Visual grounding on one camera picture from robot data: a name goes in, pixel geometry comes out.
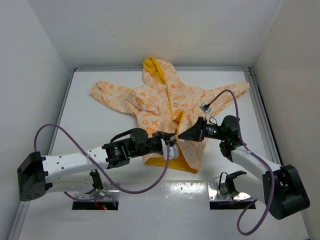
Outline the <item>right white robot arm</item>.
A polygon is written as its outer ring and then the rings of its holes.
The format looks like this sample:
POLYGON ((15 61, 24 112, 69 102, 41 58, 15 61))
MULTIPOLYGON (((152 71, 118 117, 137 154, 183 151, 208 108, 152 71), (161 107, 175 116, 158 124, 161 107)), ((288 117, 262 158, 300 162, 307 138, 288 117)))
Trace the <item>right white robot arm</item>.
POLYGON ((248 150, 241 141, 237 117, 228 115, 220 125, 207 123, 199 117, 178 137, 194 142, 219 140, 222 155, 242 167, 242 170, 226 176, 222 189, 230 195, 243 192, 265 203, 277 220, 310 207, 310 199, 297 169, 290 164, 282 166, 271 162, 248 150))

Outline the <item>orange patterned hooded jacket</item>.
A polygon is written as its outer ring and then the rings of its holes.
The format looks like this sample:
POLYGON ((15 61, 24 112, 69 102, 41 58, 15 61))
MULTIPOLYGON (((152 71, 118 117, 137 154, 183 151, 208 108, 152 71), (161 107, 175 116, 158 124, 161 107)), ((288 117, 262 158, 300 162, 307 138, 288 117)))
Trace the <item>orange patterned hooded jacket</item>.
POLYGON ((149 136, 157 131, 181 134, 205 114, 201 104, 217 100, 210 106, 213 117, 233 103, 229 89, 238 98, 250 87, 247 82, 205 90, 184 84, 174 66, 163 59, 148 57, 144 60, 142 80, 136 88, 99 81, 90 95, 101 104, 118 112, 136 116, 137 126, 149 136))

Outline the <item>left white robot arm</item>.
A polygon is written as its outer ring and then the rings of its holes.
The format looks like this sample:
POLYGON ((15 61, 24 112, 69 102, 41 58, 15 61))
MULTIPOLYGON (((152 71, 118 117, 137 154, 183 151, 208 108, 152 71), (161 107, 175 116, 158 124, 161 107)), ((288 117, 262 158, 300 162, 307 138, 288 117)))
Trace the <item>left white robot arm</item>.
POLYGON ((109 143, 67 155, 30 153, 17 168, 19 199, 32 201, 53 192, 90 194, 103 190, 100 174, 129 164, 132 158, 159 154, 179 156, 176 134, 157 131, 151 137, 142 128, 132 128, 113 137, 109 143))

